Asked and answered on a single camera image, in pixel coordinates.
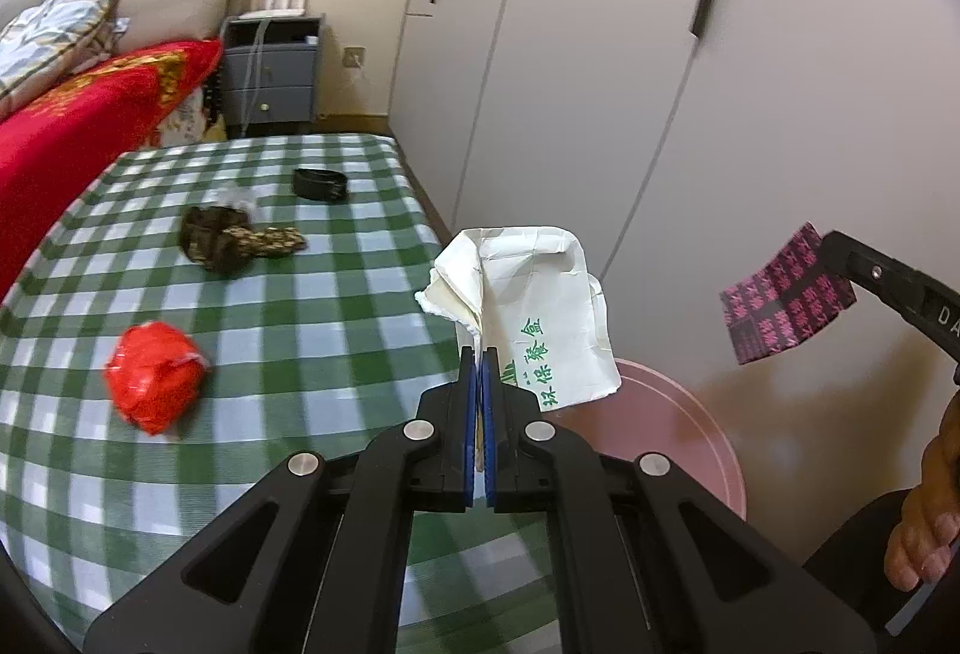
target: red plastic bag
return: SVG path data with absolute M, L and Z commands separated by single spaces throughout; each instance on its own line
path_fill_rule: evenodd
M 104 377 L 123 417 L 155 435 L 197 398 L 205 368 L 189 337 L 155 320 L 123 333 L 104 367 Z

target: cable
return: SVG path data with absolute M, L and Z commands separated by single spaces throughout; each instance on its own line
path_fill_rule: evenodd
M 250 127 L 251 118 L 253 118 L 253 106 L 256 104 L 256 97 L 260 94 L 260 73 L 263 71 L 263 42 L 266 38 L 267 27 L 270 25 L 270 18 L 266 17 L 256 26 L 256 34 L 253 36 L 253 46 L 250 54 L 247 56 L 247 72 L 243 79 L 243 100 L 240 109 L 240 137 L 246 138 L 247 129 Z M 251 91 L 250 80 L 253 72 L 253 63 L 256 61 L 256 77 L 253 82 L 253 97 L 250 103 L 247 103 L 248 92 Z
M 349 68 L 349 69 L 356 69 L 356 70 L 357 70 L 357 74 L 360 75 L 360 79 L 363 80 L 363 82 L 366 82 L 367 85 L 370 84 L 370 78 L 367 77 L 367 73 L 364 71 L 363 61 L 362 61 L 361 58 L 359 58 L 359 57 L 357 56 L 357 58 L 355 58 L 355 63 L 354 63 L 354 65 L 353 65 L 353 66 L 349 66 L 348 68 Z M 353 77 L 350 78 L 350 82 L 354 82 L 354 78 L 353 78 Z

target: white wardrobe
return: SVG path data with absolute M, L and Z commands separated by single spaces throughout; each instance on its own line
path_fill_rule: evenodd
M 754 525 L 803 558 L 911 484 L 952 365 L 872 296 L 738 368 L 719 291 L 797 227 L 960 289 L 960 0 L 411 0 L 391 125 L 443 219 L 555 224 L 617 355 L 704 400 Z

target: metal screw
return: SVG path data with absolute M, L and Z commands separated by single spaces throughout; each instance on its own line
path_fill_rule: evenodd
M 666 475 L 670 472 L 670 460 L 662 453 L 648 453 L 640 457 L 640 470 L 655 477 Z
M 433 436 L 433 424 L 422 419 L 415 419 L 404 425 L 403 434 L 410 440 L 426 440 Z
M 317 471 L 317 467 L 320 467 L 320 459 L 312 453 L 298 453 L 296 456 L 291 456 L 290 461 L 287 462 L 287 470 L 294 475 L 310 475 L 311 472 Z
M 553 424 L 550 422 L 530 422 L 527 424 L 527 428 L 523 430 L 528 438 L 537 443 L 545 443 L 547 440 L 551 440 L 557 430 L 553 427 Z

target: person's hand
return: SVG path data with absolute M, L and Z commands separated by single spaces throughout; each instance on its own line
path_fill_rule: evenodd
M 920 486 L 904 501 L 901 522 L 890 535 L 884 572 L 890 583 L 909 592 L 920 579 L 932 583 L 950 564 L 950 544 L 960 534 L 960 392 L 944 413 L 940 433 L 923 452 Z

